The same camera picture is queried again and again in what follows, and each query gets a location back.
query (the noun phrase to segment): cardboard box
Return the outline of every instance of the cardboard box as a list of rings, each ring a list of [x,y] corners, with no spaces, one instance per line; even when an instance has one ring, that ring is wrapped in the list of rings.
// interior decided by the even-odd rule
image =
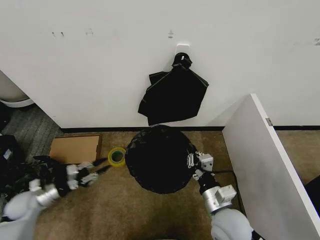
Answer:
[[[100,157],[101,143],[101,135],[56,137],[49,156],[63,164],[93,162]]]

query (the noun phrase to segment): white wall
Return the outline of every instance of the white wall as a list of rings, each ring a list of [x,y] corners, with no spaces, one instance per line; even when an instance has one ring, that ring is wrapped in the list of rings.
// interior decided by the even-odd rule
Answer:
[[[275,125],[320,125],[319,9],[318,0],[2,0],[0,69],[62,128],[146,126],[137,110],[148,74],[190,43],[191,69],[210,86],[198,116],[173,126],[224,126],[251,92]]]

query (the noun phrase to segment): floor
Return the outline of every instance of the floor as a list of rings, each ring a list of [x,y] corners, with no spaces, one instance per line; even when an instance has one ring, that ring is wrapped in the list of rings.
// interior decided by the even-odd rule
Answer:
[[[28,120],[18,114],[15,124],[11,121],[3,132],[15,134],[29,160],[33,155],[48,154],[53,137],[63,134],[39,108],[33,111],[28,113]],[[33,118],[34,114],[42,119]],[[135,134],[104,132],[101,157],[113,147],[126,147]],[[232,168],[220,131],[184,134],[199,151],[214,156],[214,170]],[[304,184],[320,175],[320,131],[277,134]],[[221,185],[234,185],[230,174],[216,178]],[[233,203],[237,209],[237,200]],[[193,179],[174,194],[160,195],[141,188],[126,167],[111,168],[91,187],[79,188],[44,210],[37,220],[35,239],[212,239],[210,218],[203,204],[199,186]]]

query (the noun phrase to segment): white partition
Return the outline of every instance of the white partition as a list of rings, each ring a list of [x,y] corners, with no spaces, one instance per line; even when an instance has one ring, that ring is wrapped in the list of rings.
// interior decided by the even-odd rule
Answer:
[[[318,240],[320,219],[255,94],[223,130],[251,226],[267,240]]]

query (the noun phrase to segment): gray carpet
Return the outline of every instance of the gray carpet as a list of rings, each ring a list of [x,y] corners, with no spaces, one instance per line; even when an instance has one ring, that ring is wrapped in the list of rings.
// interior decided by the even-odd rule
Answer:
[[[15,136],[28,163],[33,156],[48,155],[54,137],[63,134],[59,126],[36,105],[28,110],[15,109],[1,133]]]

